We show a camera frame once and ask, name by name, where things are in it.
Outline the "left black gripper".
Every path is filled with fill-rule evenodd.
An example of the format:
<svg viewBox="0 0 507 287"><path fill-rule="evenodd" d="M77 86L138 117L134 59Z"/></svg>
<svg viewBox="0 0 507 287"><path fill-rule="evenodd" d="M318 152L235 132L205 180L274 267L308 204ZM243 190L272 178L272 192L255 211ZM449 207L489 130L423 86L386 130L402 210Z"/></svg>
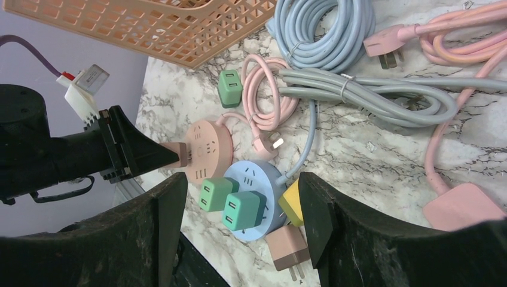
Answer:
<svg viewBox="0 0 507 287"><path fill-rule="evenodd" d="M120 106L99 111L84 133L84 167L112 183L131 179L178 161L178 155L140 132Z"/></svg>

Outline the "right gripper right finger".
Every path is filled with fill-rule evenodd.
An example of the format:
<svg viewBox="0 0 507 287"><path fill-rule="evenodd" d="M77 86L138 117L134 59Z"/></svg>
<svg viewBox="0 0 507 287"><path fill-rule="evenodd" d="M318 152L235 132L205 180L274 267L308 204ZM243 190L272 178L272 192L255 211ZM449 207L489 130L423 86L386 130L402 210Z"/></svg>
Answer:
<svg viewBox="0 0 507 287"><path fill-rule="evenodd" d="M311 172L298 179L322 286L505 286L506 221L439 231L401 221Z"/></svg>

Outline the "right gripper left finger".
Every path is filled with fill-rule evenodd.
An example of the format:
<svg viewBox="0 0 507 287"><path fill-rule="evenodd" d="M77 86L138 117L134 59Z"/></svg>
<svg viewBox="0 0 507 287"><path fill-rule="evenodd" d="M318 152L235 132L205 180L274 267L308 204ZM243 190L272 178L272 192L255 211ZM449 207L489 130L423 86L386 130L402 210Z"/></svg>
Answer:
<svg viewBox="0 0 507 287"><path fill-rule="evenodd" d="M169 286L187 177L57 233L1 239L2 286Z"/></svg>

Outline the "teal usb charger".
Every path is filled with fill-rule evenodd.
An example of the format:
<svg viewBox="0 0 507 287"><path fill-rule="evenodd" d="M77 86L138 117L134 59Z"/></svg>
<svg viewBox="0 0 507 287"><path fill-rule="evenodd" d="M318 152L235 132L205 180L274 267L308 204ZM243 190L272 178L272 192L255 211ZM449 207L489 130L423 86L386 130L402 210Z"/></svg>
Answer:
<svg viewBox="0 0 507 287"><path fill-rule="evenodd" d="M259 226L266 201L266 197L257 191L229 194L222 213L223 224L231 231L241 231Z"/></svg>

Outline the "dark green usb charger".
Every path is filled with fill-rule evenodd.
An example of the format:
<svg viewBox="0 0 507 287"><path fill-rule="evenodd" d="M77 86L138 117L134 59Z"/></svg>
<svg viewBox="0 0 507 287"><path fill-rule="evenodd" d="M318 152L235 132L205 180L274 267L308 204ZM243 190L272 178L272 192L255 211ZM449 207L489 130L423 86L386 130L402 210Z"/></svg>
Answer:
<svg viewBox="0 0 507 287"><path fill-rule="evenodd" d="M236 70L223 70L219 74L218 95L223 108L236 108L242 100L243 86Z"/></svg>

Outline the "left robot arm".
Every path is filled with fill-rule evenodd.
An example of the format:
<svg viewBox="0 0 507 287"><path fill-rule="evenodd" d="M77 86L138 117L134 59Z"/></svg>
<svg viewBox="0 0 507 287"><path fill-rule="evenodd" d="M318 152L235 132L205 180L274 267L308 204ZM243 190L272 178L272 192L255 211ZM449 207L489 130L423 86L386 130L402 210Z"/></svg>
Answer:
<svg viewBox="0 0 507 287"><path fill-rule="evenodd" d="M117 183L188 161L184 143L159 144L143 135L119 106L101 110L81 133L54 138L44 98L27 87L1 85L1 202L30 195L48 203L83 195L91 186L41 197L39 191L99 173Z"/></svg>

